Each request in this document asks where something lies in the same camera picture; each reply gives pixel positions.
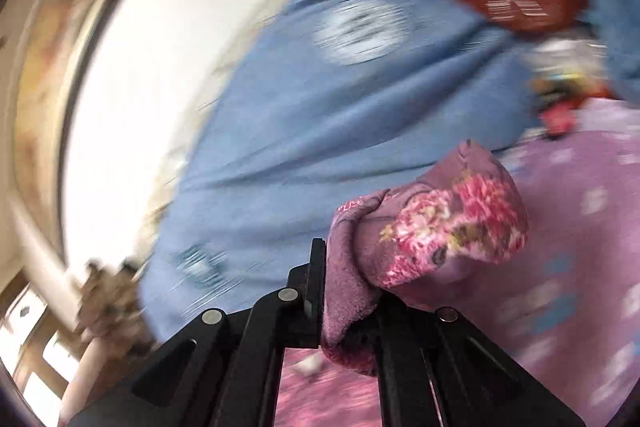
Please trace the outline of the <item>pink floral shirt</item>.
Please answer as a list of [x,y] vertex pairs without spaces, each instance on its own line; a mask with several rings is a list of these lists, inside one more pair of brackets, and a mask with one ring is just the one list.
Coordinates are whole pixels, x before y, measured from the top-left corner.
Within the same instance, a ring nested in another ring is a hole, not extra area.
[[277,425],[381,425],[365,329],[383,294],[427,310],[468,298],[476,273],[521,251],[527,232],[510,174],[471,140],[414,181],[338,207],[328,235],[321,348],[286,352]]

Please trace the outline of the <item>brown camouflage ruffled garment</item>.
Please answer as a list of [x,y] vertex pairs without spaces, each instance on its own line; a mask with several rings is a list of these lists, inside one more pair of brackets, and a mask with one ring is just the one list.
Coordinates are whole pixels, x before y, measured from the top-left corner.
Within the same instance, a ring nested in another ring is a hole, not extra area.
[[137,267],[125,262],[113,271],[91,261],[87,272],[75,329],[86,350],[64,392],[60,426],[102,398],[157,345],[139,305]]

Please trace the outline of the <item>purple floral bed sheet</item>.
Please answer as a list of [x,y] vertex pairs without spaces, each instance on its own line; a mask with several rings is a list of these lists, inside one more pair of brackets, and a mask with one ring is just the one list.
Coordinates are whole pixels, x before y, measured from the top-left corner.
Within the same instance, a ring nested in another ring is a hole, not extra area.
[[502,156],[529,217],[495,321],[504,349],[589,426],[639,380],[639,109],[593,98],[559,140]]

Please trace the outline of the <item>blue plaid quilt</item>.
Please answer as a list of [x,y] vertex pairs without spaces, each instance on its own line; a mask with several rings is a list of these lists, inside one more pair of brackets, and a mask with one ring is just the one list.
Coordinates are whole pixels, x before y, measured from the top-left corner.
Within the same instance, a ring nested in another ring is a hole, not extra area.
[[166,340],[281,288],[339,205],[406,183],[464,140],[538,124],[532,79],[585,52],[639,98],[639,0],[587,0],[526,35],[458,0],[290,0],[258,34],[178,174],[140,283]]

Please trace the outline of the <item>framed wall picture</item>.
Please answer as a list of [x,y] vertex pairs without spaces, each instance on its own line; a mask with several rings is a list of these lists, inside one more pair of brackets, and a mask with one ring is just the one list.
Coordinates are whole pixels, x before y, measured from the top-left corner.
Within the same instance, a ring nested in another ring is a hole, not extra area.
[[63,188],[70,128],[89,67],[122,0],[6,0],[3,182],[35,235],[66,258]]

